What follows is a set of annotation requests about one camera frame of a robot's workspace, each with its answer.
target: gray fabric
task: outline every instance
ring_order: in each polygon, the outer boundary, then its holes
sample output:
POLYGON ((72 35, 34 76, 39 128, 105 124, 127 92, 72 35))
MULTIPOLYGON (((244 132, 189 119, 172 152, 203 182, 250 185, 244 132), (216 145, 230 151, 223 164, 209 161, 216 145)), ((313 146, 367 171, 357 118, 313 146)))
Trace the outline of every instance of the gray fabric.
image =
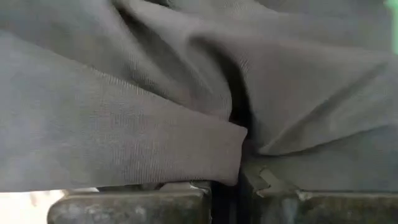
POLYGON ((263 155, 394 127, 389 30, 264 5, 1 1, 0 191, 234 184, 229 121, 263 155))

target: wrinkled fabric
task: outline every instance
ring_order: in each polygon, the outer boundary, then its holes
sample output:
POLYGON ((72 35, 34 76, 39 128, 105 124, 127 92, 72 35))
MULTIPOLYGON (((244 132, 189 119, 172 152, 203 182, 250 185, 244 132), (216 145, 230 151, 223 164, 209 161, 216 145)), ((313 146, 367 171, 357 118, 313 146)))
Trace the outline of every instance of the wrinkled fabric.
POLYGON ((233 185, 246 130, 283 155, 396 126, 386 11, 271 3, 0 2, 0 190, 233 185))

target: gray cloth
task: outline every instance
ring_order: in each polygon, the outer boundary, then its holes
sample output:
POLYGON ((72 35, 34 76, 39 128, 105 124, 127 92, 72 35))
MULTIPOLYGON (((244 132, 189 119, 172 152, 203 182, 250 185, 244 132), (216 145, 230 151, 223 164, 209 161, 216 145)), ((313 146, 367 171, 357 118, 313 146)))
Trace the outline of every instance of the gray cloth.
POLYGON ((253 0, 3 0, 0 28, 0 191, 231 185, 240 126, 263 155, 395 126, 389 31, 361 16, 253 0))

